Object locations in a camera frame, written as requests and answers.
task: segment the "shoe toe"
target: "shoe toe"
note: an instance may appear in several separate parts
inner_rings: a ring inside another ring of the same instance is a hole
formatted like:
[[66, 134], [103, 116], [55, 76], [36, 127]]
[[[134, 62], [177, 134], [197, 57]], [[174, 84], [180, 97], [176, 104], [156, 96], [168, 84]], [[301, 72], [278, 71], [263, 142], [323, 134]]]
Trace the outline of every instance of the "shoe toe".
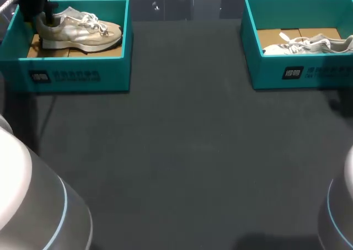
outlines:
[[121, 26], [111, 22], [104, 22], [104, 21], [101, 21], [101, 22], [108, 27], [109, 37], [111, 37], [114, 40], [121, 38], [122, 36]]

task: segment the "dark gray table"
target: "dark gray table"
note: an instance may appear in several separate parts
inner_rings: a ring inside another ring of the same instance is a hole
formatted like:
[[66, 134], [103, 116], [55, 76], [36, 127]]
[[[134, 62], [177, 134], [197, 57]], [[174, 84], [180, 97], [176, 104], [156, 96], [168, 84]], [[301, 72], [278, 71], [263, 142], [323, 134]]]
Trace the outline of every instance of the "dark gray table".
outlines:
[[351, 119], [336, 91], [254, 91], [239, 25], [134, 23], [130, 93], [12, 96], [30, 106], [7, 106], [19, 137], [89, 205], [95, 249], [317, 246]]

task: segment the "logo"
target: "logo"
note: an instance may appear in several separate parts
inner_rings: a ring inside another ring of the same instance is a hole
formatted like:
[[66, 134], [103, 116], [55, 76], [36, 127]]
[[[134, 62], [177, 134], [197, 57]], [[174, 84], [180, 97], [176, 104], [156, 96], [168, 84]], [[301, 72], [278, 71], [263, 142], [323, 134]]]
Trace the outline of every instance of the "logo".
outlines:
[[34, 83], [51, 83], [47, 71], [28, 71]]
[[302, 75], [304, 67], [296, 66], [296, 67], [286, 67], [285, 72], [282, 76], [283, 80], [292, 80], [299, 79]]

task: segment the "silver sneaker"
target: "silver sneaker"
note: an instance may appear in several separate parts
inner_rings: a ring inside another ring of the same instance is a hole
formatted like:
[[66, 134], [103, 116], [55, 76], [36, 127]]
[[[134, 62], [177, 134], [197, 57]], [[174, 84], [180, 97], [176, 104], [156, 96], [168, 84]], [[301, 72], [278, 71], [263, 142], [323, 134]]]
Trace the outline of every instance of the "silver sneaker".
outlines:
[[94, 14], [71, 7], [54, 14], [54, 26], [47, 26], [45, 13], [38, 15], [36, 29], [43, 49], [76, 48], [84, 52], [99, 52], [117, 46], [122, 40], [121, 27], [99, 21]]
[[322, 53], [351, 53], [353, 52], [353, 35], [347, 39], [330, 39], [319, 34], [312, 38], [290, 39], [284, 33], [281, 38], [288, 44], [270, 45], [263, 49], [264, 55], [292, 55], [292, 54], [322, 54]]

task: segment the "cardboard box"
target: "cardboard box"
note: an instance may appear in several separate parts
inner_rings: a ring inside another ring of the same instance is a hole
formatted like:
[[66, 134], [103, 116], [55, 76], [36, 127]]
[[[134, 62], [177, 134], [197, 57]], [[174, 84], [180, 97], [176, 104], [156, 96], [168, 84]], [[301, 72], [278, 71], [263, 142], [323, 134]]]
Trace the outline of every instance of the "cardboard box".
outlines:
[[56, 0], [61, 12], [71, 6], [123, 27], [120, 48], [94, 55], [68, 50], [42, 51], [34, 29], [17, 8], [0, 46], [0, 71], [18, 92], [128, 91], [132, 50], [129, 0]]
[[353, 0], [245, 0], [240, 29], [253, 88], [353, 87], [352, 53], [265, 56], [262, 30], [279, 29], [346, 39], [353, 34]]

